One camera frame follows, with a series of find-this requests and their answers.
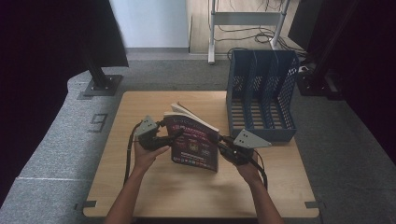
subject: person's right hand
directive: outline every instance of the person's right hand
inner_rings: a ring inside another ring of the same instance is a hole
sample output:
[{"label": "person's right hand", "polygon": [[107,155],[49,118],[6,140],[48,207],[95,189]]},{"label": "person's right hand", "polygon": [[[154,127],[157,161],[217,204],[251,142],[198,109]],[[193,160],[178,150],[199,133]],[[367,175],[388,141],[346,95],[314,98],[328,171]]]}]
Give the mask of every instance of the person's right hand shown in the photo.
[{"label": "person's right hand", "polygon": [[[257,153],[256,152],[253,153],[253,160],[257,161]],[[249,185],[256,183],[256,182],[262,183],[262,178],[259,175],[259,171],[250,162],[248,164],[238,165],[238,166],[236,166],[236,169],[238,170],[239,174],[242,177],[244,177],[245,181]]]}]

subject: wall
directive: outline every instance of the wall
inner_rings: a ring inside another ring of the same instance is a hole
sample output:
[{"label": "wall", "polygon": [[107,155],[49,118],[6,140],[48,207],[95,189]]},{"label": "wall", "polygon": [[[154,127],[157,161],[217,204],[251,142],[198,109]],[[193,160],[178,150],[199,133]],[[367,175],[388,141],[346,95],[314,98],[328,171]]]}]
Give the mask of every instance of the wall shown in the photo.
[{"label": "wall", "polygon": [[110,0],[125,48],[187,48],[186,0]]}]

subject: wooden table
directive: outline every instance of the wooden table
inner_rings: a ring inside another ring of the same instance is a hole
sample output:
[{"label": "wooden table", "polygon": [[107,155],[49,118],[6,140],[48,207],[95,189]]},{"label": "wooden table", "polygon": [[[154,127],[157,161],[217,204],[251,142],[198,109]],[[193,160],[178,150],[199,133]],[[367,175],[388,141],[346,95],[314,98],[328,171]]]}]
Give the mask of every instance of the wooden table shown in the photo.
[{"label": "wooden table", "polygon": [[[218,127],[221,134],[228,134],[225,97],[225,91],[125,92],[87,199],[94,201],[95,206],[85,207],[85,216],[105,217],[119,194],[128,139],[136,123],[146,115],[155,121],[162,120],[163,112],[171,110],[170,104],[181,102]],[[167,135],[165,128],[160,135]],[[269,194],[280,215],[316,217],[318,209],[305,206],[305,202],[314,202],[315,198],[294,138],[258,151],[268,175]],[[158,157],[146,173],[134,214],[136,217],[256,216],[248,185],[229,162],[219,156],[219,171],[215,173],[173,163],[170,150]]]}]

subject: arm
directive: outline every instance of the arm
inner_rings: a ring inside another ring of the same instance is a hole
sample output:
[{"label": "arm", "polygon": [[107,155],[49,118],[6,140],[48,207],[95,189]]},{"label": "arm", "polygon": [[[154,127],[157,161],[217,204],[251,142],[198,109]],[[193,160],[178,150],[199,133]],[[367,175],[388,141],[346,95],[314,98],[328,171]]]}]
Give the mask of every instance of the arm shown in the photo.
[{"label": "arm", "polygon": [[[254,160],[257,160],[257,154],[254,153]],[[277,212],[267,189],[262,183],[259,172],[251,163],[236,166],[239,174],[244,177],[250,187],[253,196],[254,207],[256,208],[257,218],[260,224],[264,223],[284,223],[282,217]]]},{"label": "arm", "polygon": [[134,142],[134,169],[122,188],[116,201],[107,214],[105,223],[131,223],[134,215],[137,195],[143,176],[149,169],[155,158],[163,154],[169,147],[161,147],[155,151],[142,148],[138,142]]}]

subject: book cover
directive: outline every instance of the book cover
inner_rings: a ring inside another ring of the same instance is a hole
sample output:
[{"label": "book cover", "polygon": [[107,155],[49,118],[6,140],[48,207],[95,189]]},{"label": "book cover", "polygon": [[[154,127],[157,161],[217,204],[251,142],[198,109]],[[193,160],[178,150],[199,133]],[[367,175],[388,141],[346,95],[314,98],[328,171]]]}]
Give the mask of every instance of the book cover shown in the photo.
[{"label": "book cover", "polygon": [[169,135],[180,129],[184,130],[184,133],[172,145],[172,161],[217,172],[219,168],[218,146],[209,139],[217,138],[219,129],[205,123],[190,111],[189,113],[178,109],[177,112],[164,114]]}]

